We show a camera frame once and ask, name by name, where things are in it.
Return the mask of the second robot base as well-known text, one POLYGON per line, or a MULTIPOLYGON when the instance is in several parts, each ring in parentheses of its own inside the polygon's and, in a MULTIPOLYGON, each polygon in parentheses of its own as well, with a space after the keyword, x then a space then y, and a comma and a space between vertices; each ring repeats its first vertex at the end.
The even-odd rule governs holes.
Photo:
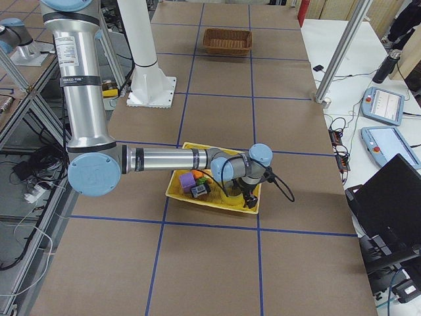
POLYGON ((27 27, 18 18, 1 21, 1 49, 11 54, 16 66, 41 66, 48 55, 55 53, 52 43, 35 41, 27 27))

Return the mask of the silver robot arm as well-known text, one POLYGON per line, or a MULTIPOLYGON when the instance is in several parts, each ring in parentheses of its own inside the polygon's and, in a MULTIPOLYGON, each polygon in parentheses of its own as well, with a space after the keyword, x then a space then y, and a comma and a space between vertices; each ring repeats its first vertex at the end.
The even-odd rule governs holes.
MULTIPOLYGON (((169 108, 176 79, 160 69, 151 23, 144 1, 119 1, 118 7, 134 60, 128 103, 169 108)), ((273 154, 264 144, 247 153, 228 155, 218 148, 159 149, 118 145, 107 128, 95 36, 100 30, 98 1, 42 1, 43 21, 54 36, 72 137, 68 181, 80 194, 103 196, 114 190, 123 174, 135 171, 211 171, 214 181, 233 181, 245 205, 257 203, 254 189, 273 182, 273 154)))

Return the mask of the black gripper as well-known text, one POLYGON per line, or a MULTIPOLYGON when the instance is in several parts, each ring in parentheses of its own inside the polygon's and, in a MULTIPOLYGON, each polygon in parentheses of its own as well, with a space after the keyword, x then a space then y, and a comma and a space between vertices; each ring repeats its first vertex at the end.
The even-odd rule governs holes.
POLYGON ((259 199, 253 192, 258 184, 246 183, 242 178, 233 179, 232 184, 234 193, 241 193, 245 198, 245 206, 248 209, 252 209, 257 205, 259 199))

